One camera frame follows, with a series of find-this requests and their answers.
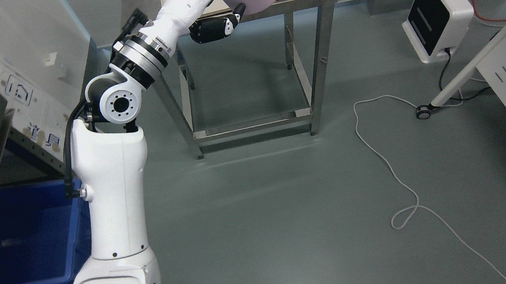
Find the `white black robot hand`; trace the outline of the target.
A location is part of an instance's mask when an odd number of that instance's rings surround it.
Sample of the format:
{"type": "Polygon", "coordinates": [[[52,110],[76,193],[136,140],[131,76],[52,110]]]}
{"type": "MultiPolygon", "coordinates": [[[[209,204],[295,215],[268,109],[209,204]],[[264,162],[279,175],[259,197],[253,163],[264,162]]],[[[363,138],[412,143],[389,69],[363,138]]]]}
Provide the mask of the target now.
{"type": "Polygon", "coordinates": [[[148,37],[165,45],[177,44],[182,35],[190,34],[200,44],[218,41],[230,36],[244,16],[247,6],[237,3],[223,18],[198,20],[213,0],[166,0],[151,27],[143,30],[148,37]]]}

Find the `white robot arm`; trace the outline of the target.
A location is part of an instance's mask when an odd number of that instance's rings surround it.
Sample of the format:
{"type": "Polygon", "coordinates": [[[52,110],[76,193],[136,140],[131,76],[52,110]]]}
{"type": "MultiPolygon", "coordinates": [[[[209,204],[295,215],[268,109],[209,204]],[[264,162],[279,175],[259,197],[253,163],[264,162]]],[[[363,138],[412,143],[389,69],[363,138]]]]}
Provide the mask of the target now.
{"type": "Polygon", "coordinates": [[[89,205],[91,255],[74,284],[161,284],[148,241],[144,168],[147,140],[135,120],[142,94],[161,77],[177,40],[203,13],[161,8],[155,21],[124,31],[108,72],[92,78],[65,133],[65,193],[89,205]]]}

